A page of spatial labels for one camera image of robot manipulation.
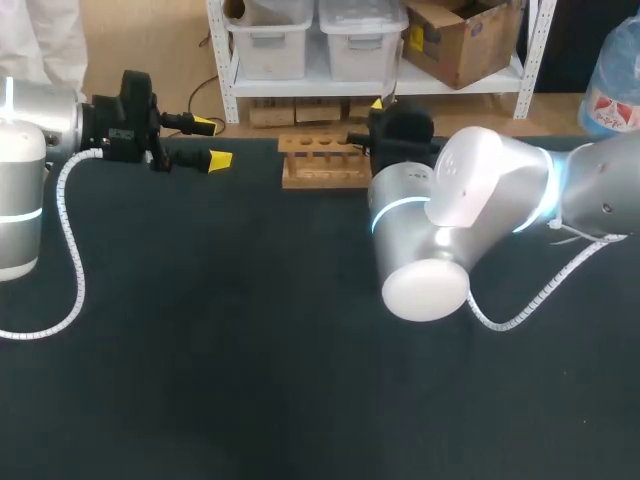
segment red label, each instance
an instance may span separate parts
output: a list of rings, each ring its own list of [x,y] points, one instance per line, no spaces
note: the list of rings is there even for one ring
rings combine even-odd
[[[640,106],[614,100],[597,88],[591,92],[587,112],[600,125],[618,132],[640,129]]]

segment white cloth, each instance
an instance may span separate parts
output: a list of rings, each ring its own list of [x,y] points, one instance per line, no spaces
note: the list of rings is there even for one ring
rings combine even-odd
[[[0,76],[80,92],[87,63],[79,0],[0,0]]]

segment white metal shelf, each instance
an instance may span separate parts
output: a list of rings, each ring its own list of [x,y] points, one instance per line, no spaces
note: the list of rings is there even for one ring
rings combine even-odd
[[[382,82],[337,82],[331,78],[326,37],[310,35],[307,54],[307,74],[298,80],[249,80],[239,65],[231,82],[235,97],[358,97],[379,96]],[[398,74],[398,95],[434,95],[464,93],[518,92],[523,68],[517,55],[511,65],[468,87],[454,90],[406,60]]]
[[[237,54],[229,49],[228,33],[222,21],[223,0],[207,0],[213,51],[220,76],[220,90],[228,123],[238,123],[241,97],[355,97],[377,96],[380,82],[335,82],[331,78],[326,41],[312,35],[307,56],[307,75],[300,80],[248,80]],[[526,118],[557,0],[529,0],[529,41],[524,65],[516,55],[509,67],[461,90],[453,90],[409,62],[402,61],[398,95],[519,92],[514,118]]]

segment wooden test tube rack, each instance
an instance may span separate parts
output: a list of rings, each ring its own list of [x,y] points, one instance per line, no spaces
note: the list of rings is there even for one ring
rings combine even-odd
[[[281,135],[282,188],[368,188],[369,157],[340,134]]]

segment wooden block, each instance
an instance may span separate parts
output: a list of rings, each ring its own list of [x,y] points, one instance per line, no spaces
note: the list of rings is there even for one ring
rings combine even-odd
[[[292,98],[256,98],[251,101],[249,121],[252,127],[288,127],[295,124]]]
[[[375,98],[352,98],[349,102],[349,118],[350,119],[367,119],[371,111],[371,105],[375,102]]]
[[[371,182],[369,157],[342,135],[281,135],[278,151],[285,154],[283,188],[367,188]]]
[[[340,120],[342,106],[337,98],[297,98],[296,123]]]

